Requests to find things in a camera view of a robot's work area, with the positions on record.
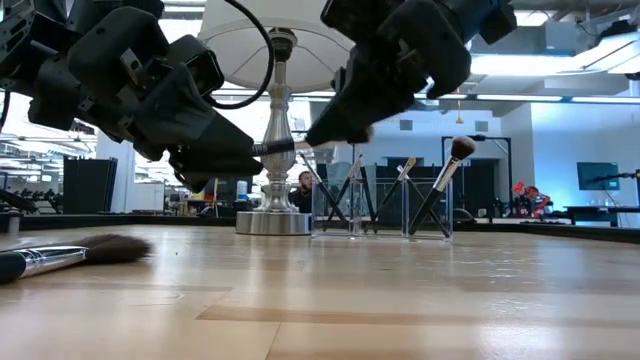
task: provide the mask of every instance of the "person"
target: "person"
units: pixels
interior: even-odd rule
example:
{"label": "person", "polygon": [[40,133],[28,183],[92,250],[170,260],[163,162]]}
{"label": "person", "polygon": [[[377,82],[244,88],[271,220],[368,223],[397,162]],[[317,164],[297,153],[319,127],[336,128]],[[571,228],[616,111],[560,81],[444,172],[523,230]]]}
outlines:
{"label": "person", "polygon": [[300,209],[301,213],[310,214],[313,189],[313,178],[309,171],[303,171],[298,176],[298,188],[289,193],[289,201]]}

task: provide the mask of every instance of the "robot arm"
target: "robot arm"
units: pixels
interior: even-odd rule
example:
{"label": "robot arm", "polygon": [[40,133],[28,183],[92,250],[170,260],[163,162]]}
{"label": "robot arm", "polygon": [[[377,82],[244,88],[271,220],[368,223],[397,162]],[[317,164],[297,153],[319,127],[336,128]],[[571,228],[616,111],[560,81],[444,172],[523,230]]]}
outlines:
{"label": "robot arm", "polygon": [[[469,76],[464,44],[515,29],[505,1],[328,0],[322,21],[355,46],[307,142],[366,141],[368,127],[405,111],[427,77],[431,98],[455,90]],[[68,16],[64,3],[5,1],[0,86],[33,98],[31,122],[68,130],[77,118],[149,160],[168,151],[195,191],[211,177],[262,170],[253,140],[212,106],[224,83],[215,54],[190,35],[169,44],[160,0],[76,0]]]}

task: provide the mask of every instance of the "brush bristles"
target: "brush bristles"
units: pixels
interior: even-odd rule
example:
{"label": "brush bristles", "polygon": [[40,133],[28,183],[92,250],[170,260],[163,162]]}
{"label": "brush bristles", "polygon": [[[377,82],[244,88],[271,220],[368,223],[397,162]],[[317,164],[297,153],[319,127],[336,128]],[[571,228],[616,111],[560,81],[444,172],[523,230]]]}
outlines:
{"label": "brush bristles", "polygon": [[476,142],[467,136],[456,136],[451,146],[451,156],[464,160],[476,151]]}
{"label": "brush bristles", "polygon": [[89,236],[73,245],[88,249],[85,264],[136,262],[151,253],[151,245],[145,240],[117,234]]}

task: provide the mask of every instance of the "table lamp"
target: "table lamp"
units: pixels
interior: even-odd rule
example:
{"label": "table lamp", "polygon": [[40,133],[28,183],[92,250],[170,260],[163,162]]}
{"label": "table lamp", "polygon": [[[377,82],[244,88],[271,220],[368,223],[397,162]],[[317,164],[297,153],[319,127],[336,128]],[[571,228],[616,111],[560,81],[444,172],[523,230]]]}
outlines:
{"label": "table lamp", "polygon": [[[264,142],[291,138],[287,118],[292,93],[330,88],[334,72],[346,64],[353,43],[320,21],[323,0],[238,0],[269,32],[275,67],[268,88],[271,116]],[[267,46],[254,25],[221,0],[208,0],[198,38],[211,48],[225,80],[256,89],[267,68]],[[262,157],[268,171],[265,201],[255,211],[239,212],[236,232],[252,235],[308,235],[311,214],[289,202],[287,171],[294,151]]]}

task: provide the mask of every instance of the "white lampshade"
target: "white lampshade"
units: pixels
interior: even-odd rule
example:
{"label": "white lampshade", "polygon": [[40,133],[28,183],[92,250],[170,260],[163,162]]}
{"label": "white lampshade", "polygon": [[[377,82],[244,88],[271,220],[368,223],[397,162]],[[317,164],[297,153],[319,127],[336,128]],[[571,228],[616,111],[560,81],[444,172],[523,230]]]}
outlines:
{"label": "white lampshade", "polygon": [[[325,90],[334,72],[344,66],[351,40],[320,21],[325,0],[238,0],[267,31],[289,28],[298,38],[287,61],[287,85],[294,93]],[[208,0],[198,38],[217,55],[226,81],[260,86],[267,66],[267,48],[255,26],[222,0]]]}

